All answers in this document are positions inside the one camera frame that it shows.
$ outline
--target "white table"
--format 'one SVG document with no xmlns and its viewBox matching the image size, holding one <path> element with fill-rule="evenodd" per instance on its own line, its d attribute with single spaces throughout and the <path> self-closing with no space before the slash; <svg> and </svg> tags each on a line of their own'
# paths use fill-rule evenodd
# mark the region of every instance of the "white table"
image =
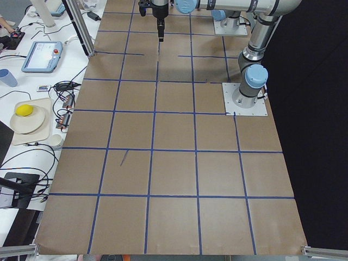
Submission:
<svg viewBox="0 0 348 261">
<path fill-rule="evenodd" d="M 104 7 L 107 0 L 100 0 L 100 4 L 98 6 L 98 9 L 94 12 L 102 17 Z M 35 8 L 31 7 L 27 13 L 34 11 Z M 95 39 L 97 35 L 97 31 L 100 25 L 100 21 L 93 21 L 92 19 L 88 18 L 86 14 L 83 15 L 86 26 L 88 28 L 88 31 L 93 39 Z M 62 26 L 69 24 L 70 18 L 67 14 L 67 12 L 64 12 L 64 14 L 61 17 L 55 17 L 54 18 L 56 27 L 46 30 L 46 32 L 54 32 L 56 30 L 59 30 Z M 19 27 L 25 26 L 32 22 L 40 22 L 42 23 L 42 19 L 38 17 L 29 17 L 25 16 L 21 23 L 19 24 Z M 33 39 L 31 39 L 39 30 L 42 30 L 40 28 L 41 26 L 39 24 L 33 24 L 31 26 L 26 26 L 22 28 L 22 31 L 25 32 L 25 36 L 21 43 L 19 44 L 17 50 L 9 51 L 5 50 L 1 53 L 0 56 L 3 55 L 9 55 L 9 54 L 17 54 L 17 55 L 27 55 L 30 47 L 32 46 L 32 42 L 34 41 L 61 41 L 63 43 L 63 52 L 60 58 L 60 61 L 58 63 L 57 68 L 52 73 L 24 73 L 21 71 L 21 67 L 24 62 L 24 58 L 4 58 L 0 59 L 0 69 L 8 69 L 17 79 L 18 85 L 14 88 L 8 87 L 4 83 L 0 82 L 0 96 L 3 96 L 11 91 L 26 91 L 30 93 L 32 99 L 38 99 L 38 98 L 46 98 L 48 97 L 47 92 L 36 92 L 37 87 L 39 85 L 54 85 L 57 82 L 63 81 L 63 80 L 71 80 L 81 69 L 83 69 L 87 63 L 88 58 L 83 52 L 83 49 L 80 45 L 80 42 L 78 39 L 70 41 L 67 45 L 64 44 L 65 41 L 67 41 L 71 36 L 76 35 L 75 29 L 73 25 L 69 25 L 67 27 L 64 27 L 61 31 L 50 34 L 49 39 L 47 36 L 45 36 L 42 32 L 38 33 Z M 75 82 L 81 83 L 84 76 L 84 71 L 79 74 L 78 77 L 74 79 Z M 51 91 L 51 97 L 53 101 L 57 98 L 54 91 Z M 2 99 L 0 99 L 0 120 L 9 126 L 10 118 L 14 111 L 14 106 L 16 103 L 21 101 L 27 101 L 29 100 L 29 96 L 24 93 L 15 92 L 12 94 L 9 94 Z M 61 108 L 62 102 L 58 101 L 56 110 Z M 62 133 L 59 129 L 55 128 L 55 121 L 54 121 L 54 114 L 52 113 L 51 118 L 52 123 L 52 134 L 60 134 L 65 138 L 65 134 Z M 41 141 L 41 143 L 47 144 L 47 140 Z M 43 148 L 48 149 L 48 147 L 40 146 L 40 147 L 26 147 L 23 145 L 19 146 L 13 146 L 11 145 L 8 153 L 6 155 L 6 158 L 4 161 L 9 159 L 10 157 L 17 155 L 23 151 L 26 151 L 31 148 Z M 60 151 L 55 151 L 57 157 L 60 156 Z M 32 151 L 25 153 L 22 156 L 17 157 L 16 159 L 8 162 L 4 167 L 11 168 L 11 167 L 36 167 L 39 169 L 43 169 L 44 171 L 47 171 L 53 163 L 53 157 L 42 151 Z M 57 164 L 55 164 L 52 171 L 49 173 L 49 178 L 54 177 L 55 170 L 57 168 Z M 0 170 L 0 177 L 4 177 L 5 174 L 9 171 Z M 38 173 L 37 171 L 33 170 L 15 170 L 14 172 L 24 172 L 24 173 Z M 40 190 L 42 187 L 36 187 L 36 191 Z M 28 209 L 35 209 L 43 211 L 45 208 L 45 202 L 40 203 L 40 200 L 31 200 Z M 13 223 L 13 220 L 18 212 L 18 209 L 0 209 L 0 246 L 3 245 L 8 232 L 10 230 L 10 227 Z"/>
</svg>

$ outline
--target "metal plate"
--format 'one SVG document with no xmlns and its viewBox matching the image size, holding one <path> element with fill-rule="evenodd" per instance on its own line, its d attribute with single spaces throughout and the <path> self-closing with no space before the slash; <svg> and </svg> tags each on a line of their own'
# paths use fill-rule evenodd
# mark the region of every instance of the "metal plate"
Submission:
<svg viewBox="0 0 348 261">
<path fill-rule="evenodd" d="M 232 94 L 235 89 L 239 88 L 240 83 L 222 83 L 223 99 L 225 100 L 226 115 L 240 115 L 240 116 L 268 116 L 265 101 L 263 99 L 257 100 L 254 107 L 244 109 L 237 106 L 232 100 Z"/>
<path fill-rule="evenodd" d="M 240 23 L 244 23 L 244 19 L 239 19 Z M 229 35 L 229 36 L 236 36 L 236 37 L 247 37 L 248 32 L 246 30 L 245 25 L 240 25 L 237 29 L 234 29 L 232 27 L 222 27 L 220 21 L 214 21 L 214 29 L 215 29 L 215 35 Z"/>
</svg>

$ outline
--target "power adapter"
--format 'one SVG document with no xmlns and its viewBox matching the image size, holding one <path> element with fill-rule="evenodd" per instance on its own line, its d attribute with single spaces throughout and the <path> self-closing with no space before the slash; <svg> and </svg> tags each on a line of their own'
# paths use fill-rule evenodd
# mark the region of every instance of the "power adapter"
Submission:
<svg viewBox="0 0 348 261">
<path fill-rule="evenodd" d="M 79 87 L 81 84 L 79 83 L 57 83 L 54 85 L 56 91 L 71 91 L 76 87 Z"/>
<path fill-rule="evenodd" d="M 93 19 L 94 21 L 100 21 L 101 20 L 101 18 L 97 14 L 93 13 L 92 11 L 88 12 L 87 16 L 89 18 Z"/>
</svg>

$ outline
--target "blue cup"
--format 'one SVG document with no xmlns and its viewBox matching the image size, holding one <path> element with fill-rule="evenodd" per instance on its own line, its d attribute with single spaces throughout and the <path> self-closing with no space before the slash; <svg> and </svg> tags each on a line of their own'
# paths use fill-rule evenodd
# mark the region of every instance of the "blue cup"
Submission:
<svg viewBox="0 0 348 261">
<path fill-rule="evenodd" d="M 13 74 L 7 69 L 0 70 L 0 80 L 10 87 L 17 86 L 18 82 Z"/>
</svg>

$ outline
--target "white plate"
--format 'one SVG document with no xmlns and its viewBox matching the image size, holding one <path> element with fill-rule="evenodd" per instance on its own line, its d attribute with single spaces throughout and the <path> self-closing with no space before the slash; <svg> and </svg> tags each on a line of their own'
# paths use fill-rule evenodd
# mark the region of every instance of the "white plate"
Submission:
<svg viewBox="0 0 348 261">
<path fill-rule="evenodd" d="M 33 112 L 28 116 L 18 116 L 14 113 L 10 120 L 10 127 L 16 133 L 27 134 L 38 129 L 45 120 L 44 109 L 33 106 Z"/>
</svg>

